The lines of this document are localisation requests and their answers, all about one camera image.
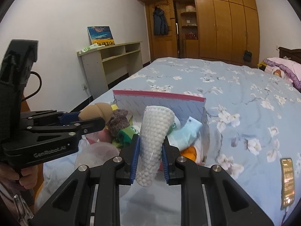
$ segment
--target human hand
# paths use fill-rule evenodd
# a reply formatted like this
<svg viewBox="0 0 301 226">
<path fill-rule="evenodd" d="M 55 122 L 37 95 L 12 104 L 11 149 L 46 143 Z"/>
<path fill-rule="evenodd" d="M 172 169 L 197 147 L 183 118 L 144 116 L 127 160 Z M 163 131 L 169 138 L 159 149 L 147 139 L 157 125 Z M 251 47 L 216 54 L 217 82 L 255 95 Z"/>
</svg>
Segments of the human hand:
<svg viewBox="0 0 301 226">
<path fill-rule="evenodd" d="M 0 176 L 10 180 L 19 180 L 21 186 L 25 189 L 32 189 L 38 179 L 38 166 L 27 167 L 21 170 L 22 177 L 15 172 L 9 165 L 0 163 Z"/>
</svg>

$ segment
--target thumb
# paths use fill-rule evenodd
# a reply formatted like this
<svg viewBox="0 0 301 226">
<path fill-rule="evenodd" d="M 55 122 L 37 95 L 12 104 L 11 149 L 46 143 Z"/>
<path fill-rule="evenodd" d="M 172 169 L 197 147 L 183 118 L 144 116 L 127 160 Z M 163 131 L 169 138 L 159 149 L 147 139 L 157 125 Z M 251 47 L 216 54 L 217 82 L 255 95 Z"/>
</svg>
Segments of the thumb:
<svg viewBox="0 0 301 226">
<path fill-rule="evenodd" d="M 10 180 L 19 180 L 19 175 L 9 165 L 0 163 L 0 176 Z"/>
</svg>

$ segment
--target purple ruffle trim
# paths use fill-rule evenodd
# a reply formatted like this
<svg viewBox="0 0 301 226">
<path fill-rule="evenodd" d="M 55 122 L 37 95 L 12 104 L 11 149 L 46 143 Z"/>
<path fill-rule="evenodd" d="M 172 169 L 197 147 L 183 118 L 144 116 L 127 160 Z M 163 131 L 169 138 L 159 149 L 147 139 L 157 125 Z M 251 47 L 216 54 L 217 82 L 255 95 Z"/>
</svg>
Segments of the purple ruffle trim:
<svg viewBox="0 0 301 226">
<path fill-rule="evenodd" d="M 294 87 L 297 89 L 301 89 L 301 81 L 297 78 L 297 76 L 292 72 L 288 67 L 284 66 L 283 64 L 277 64 L 273 61 L 270 61 L 269 59 L 263 60 L 268 66 L 272 67 L 279 67 L 281 70 L 283 70 L 285 73 L 287 73 L 290 77 L 290 79 L 294 82 Z"/>
</svg>

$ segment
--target black baseboard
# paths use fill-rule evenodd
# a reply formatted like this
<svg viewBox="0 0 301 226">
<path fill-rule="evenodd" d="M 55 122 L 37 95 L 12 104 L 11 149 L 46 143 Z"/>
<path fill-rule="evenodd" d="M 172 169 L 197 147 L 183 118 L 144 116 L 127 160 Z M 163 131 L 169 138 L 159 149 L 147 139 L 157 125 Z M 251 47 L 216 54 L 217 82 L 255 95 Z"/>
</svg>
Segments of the black baseboard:
<svg viewBox="0 0 301 226">
<path fill-rule="evenodd" d="M 147 62 L 143 65 L 143 67 L 150 65 L 151 62 Z M 129 77 L 129 74 L 125 74 L 122 77 L 118 78 L 117 80 L 111 82 L 110 84 L 108 84 L 108 88 L 111 89 L 114 86 L 116 86 L 118 83 L 122 82 L 123 80 L 127 79 Z M 89 105 L 89 103 L 91 103 L 93 101 L 93 97 L 91 96 L 90 98 L 87 98 L 84 102 L 82 102 L 81 104 L 79 104 L 78 106 L 76 106 L 71 112 L 78 112 L 81 111 L 83 108 L 85 108 L 86 106 Z"/>
</svg>

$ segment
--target white textured roll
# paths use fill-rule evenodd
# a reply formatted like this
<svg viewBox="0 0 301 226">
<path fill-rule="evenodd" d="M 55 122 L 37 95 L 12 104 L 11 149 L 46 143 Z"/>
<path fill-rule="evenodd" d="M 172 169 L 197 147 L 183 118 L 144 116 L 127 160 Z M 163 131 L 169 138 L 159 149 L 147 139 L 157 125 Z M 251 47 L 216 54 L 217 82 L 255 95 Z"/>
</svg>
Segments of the white textured roll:
<svg viewBox="0 0 301 226">
<path fill-rule="evenodd" d="M 162 143 L 174 122 L 172 110 L 162 106 L 147 106 L 140 131 L 140 157 L 136 181 L 151 186 L 160 166 Z"/>
</svg>

